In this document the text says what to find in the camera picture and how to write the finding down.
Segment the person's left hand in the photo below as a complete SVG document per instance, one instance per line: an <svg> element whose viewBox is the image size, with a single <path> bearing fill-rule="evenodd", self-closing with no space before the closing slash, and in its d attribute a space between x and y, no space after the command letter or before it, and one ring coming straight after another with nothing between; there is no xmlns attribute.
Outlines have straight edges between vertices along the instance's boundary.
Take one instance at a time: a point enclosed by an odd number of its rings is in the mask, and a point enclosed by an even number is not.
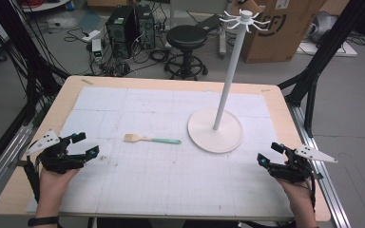
<svg viewBox="0 0 365 228"><path fill-rule="evenodd" d="M37 218L56 217L59 215L63 197L78 169L68 170L65 174L42 169L40 174L40 198L35 216Z"/></svg>

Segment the white flat board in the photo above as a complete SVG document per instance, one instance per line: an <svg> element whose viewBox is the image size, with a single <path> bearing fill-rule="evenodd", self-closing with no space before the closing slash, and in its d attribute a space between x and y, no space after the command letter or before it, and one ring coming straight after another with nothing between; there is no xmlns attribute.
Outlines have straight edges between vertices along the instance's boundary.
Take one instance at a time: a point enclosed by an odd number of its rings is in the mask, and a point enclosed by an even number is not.
<svg viewBox="0 0 365 228"><path fill-rule="evenodd" d="M297 54L304 54L314 56L319 51L319 48L315 43L310 41L301 42L297 49ZM347 43L343 42L338 48L334 49L335 57L351 57L355 58L357 52Z"/></svg>

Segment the teal-handled wooden spatula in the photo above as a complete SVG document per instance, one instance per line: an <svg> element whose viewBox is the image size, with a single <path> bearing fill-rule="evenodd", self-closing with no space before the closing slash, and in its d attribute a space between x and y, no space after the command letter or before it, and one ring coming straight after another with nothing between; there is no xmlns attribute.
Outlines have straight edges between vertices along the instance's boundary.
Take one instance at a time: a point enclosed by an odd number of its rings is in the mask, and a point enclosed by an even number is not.
<svg viewBox="0 0 365 228"><path fill-rule="evenodd" d="M143 137L138 134L127 133L124 136L124 141L128 143L136 143L139 141L146 141L146 142L155 142L155 143L171 143L171 144L181 144L180 140L175 139L163 139L163 138L149 138Z"/></svg>

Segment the silver grey appliance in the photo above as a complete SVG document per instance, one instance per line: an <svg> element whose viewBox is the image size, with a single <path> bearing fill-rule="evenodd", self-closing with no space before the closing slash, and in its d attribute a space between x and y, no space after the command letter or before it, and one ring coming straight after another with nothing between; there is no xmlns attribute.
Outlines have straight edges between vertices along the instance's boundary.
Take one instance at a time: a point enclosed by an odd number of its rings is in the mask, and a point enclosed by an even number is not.
<svg viewBox="0 0 365 228"><path fill-rule="evenodd" d="M337 17L326 12L320 11L314 18L308 30L308 38L313 43L319 43L322 37L331 30L336 23Z"/></svg>

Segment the white grid mat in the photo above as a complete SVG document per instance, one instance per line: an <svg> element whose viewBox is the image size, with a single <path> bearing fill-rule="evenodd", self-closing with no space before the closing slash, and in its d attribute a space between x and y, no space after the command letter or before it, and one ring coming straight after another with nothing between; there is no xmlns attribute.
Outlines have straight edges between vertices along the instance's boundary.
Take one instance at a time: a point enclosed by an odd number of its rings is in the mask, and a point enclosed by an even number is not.
<svg viewBox="0 0 365 228"><path fill-rule="evenodd" d="M288 219L289 201L280 185L257 162L271 149L276 131L264 98L234 93L226 108L243 126L243 141L226 154L197 147L187 131L197 110L218 105L211 91L176 91L87 86L61 135L85 132L69 147L79 154L98 145L100 153L71 181L61 211L137 217ZM125 142L127 133L180 140Z"/></svg>

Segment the black round stool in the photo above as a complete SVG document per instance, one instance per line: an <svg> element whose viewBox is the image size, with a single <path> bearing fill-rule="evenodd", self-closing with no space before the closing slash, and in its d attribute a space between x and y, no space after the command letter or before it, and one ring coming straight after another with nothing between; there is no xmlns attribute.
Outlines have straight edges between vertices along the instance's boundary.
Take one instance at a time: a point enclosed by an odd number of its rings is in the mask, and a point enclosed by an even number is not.
<svg viewBox="0 0 365 228"><path fill-rule="evenodd" d="M168 44L181 52L169 58L164 65L163 69L171 74L171 79L193 78L197 81L198 74L208 74L207 66L193 55L193 51L203 47L206 40L204 29L192 25L176 26L166 34Z"/></svg>

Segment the black metal frame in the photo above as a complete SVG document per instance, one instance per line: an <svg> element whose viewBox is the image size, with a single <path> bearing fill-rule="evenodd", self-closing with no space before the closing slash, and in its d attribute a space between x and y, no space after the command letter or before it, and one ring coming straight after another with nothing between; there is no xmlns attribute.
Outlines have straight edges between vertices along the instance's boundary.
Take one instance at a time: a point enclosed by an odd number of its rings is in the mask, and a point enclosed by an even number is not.
<svg viewBox="0 0 365 228"><path fill-rule="evenodd" d="M314 55L310 63L297 76L286 80L278 87L280 89L293 86L292 91L284 97L285 101L296 107L300 107L301 101L307 97L304 124L308 135L313 137L312 123L314 106L317 93L317 81L322 71L335 56L335 48L338 48L365 14L365 0L350 0L343 12L338 16L336 23L326 38L322 41L319 51Z"/></svg>
<svg viewBox="0 0 365 228"><path fill-rule="evenodd" d="M53 65L39 52L32 41L20 13L10 0L0 0L0 25L6 32L19 55L12 55L10 45L0 35L0 44L10 56L19 76L27 79L27 103L21 109L0 139L0 157L4 149L14 137L14 133L21 125L31 122L35 114L35 106L42 97L52 97L59 93L61 85L54 75L67 79L70 74Z"/></svg>

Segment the white power strip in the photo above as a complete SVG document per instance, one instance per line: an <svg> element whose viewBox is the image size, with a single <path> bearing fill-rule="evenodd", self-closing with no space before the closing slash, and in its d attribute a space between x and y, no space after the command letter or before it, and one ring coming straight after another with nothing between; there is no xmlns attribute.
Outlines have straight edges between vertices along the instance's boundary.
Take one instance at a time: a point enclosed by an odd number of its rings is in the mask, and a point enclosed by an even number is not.
<svg viewBox="0 0 365 228"><path fill-rule="evenodd" d="M89 42L92 39L96 38L101 32L99 30L93 30L88 34L88 36L85 36L82 38L84 42Z"/></svg>

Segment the aluminium rail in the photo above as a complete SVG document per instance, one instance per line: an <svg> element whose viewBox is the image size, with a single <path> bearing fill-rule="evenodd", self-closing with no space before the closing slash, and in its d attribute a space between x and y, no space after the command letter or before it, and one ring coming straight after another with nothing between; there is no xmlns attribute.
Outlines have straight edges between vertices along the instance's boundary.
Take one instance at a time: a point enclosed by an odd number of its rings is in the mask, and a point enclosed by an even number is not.
<svg viewBox="0 0 365 228"><path fill-rule="evenodd" d="M35 128L47 114L45 104L37 105L35 115L27 121L26 108L23 107L0 139L0 181L8 170L17 166L26 148L31 144Z"/></svg>
<svg viewBox="0 0 365 228"><path fill-rule="evenodd" d="M306 145L317 149L317 143L313 137L310 137L303 126L304 117L303 111L300 107L288 105L288 109L292 115L294 123L298 129L298 134L301 141ZM352 228L345 210L341 204L338 197L334 184L331 180L329 172L323 161L312 161L312 167L316 170L318 174L321 174L323 178L318 181L319 187L322 191L322 195L331 213L331 220L336 228Z"/></svg>

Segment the white metal stand leg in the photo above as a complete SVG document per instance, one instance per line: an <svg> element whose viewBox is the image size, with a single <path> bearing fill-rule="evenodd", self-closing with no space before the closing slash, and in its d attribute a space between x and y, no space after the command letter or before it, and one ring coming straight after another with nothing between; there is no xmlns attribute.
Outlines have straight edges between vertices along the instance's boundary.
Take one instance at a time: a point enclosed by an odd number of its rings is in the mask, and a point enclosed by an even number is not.
<svg viewBox="0 0 365 228"><path fill-rule="evenodd" d="M221 22L219 29L219 57L224 58L226 54L226 25Z"/></svg>

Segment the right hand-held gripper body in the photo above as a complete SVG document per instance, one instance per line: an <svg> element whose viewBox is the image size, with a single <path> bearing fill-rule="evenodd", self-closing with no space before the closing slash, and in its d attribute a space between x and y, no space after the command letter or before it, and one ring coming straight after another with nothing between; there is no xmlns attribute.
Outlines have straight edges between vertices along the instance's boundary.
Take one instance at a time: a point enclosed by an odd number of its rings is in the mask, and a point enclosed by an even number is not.
<svg viewBox="0 0 365 228"><path fill-rule="evenodd" d="M302 182L312 176L310 161L337 163L337 159L309 145L302 145L297 149L287 147L287 149L287 162L285 164L275 163L275 167L266 169L274 178L289 182Z"/></svg>

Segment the slim black computer tower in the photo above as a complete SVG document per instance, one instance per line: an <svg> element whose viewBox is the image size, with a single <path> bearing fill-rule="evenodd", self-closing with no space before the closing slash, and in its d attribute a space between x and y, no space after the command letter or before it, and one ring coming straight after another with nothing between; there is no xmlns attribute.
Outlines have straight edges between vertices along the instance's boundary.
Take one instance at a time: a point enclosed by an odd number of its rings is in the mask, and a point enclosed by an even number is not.
<svg viewBox="0 0 365 228"><path fill-rule="evenodd" d="M138 23L139 40L142 48L153 49L155 47L154 16L148 5L137 5L135 13Z"/></svg>

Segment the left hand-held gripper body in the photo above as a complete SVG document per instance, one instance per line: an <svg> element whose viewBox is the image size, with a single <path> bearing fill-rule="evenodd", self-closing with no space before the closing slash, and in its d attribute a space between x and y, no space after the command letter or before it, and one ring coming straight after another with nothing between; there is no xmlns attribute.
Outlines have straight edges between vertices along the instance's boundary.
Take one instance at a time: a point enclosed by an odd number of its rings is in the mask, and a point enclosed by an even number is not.
<svg viewBox="0 0 365 228"><path fill-rule="evenodd" d="M58 174L65 174L68 170L82 168L86 161L84 161L84 154L69 155L67 147L70 143L67 142L67 137L59 137L53 129L50 129L39 140L33 142L26 155L40 151L36 158L36 163L43 164L47 171L56 172Z"/></svg>

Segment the large cardboard box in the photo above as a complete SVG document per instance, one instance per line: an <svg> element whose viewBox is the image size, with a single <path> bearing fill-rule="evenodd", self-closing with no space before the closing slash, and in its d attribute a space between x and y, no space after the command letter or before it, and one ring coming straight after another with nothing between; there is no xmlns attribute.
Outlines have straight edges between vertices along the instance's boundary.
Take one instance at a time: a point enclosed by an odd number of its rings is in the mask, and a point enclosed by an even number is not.
<svg viewBox="0 0 365 228"><path fill-rule="evenodd" d="M239 10L258 13L258 21L269 21L251 27L241 48L247 64L291 61L319 10L327 0L232 0L230 13Z"/></svg>

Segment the black wristband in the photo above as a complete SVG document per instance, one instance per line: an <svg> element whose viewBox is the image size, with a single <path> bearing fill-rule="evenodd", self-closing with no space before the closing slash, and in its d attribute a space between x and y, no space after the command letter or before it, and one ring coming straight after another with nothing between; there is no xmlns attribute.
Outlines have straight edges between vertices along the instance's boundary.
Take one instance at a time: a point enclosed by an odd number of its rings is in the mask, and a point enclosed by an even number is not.
<svg viewBox="0 0 365 228"><path fill-rule="evenodd" d="M49 225L57 224L59 222L58 217L46 217L46 218L30 218L28 221L28 226L39 226L39 225Z"/></svg>

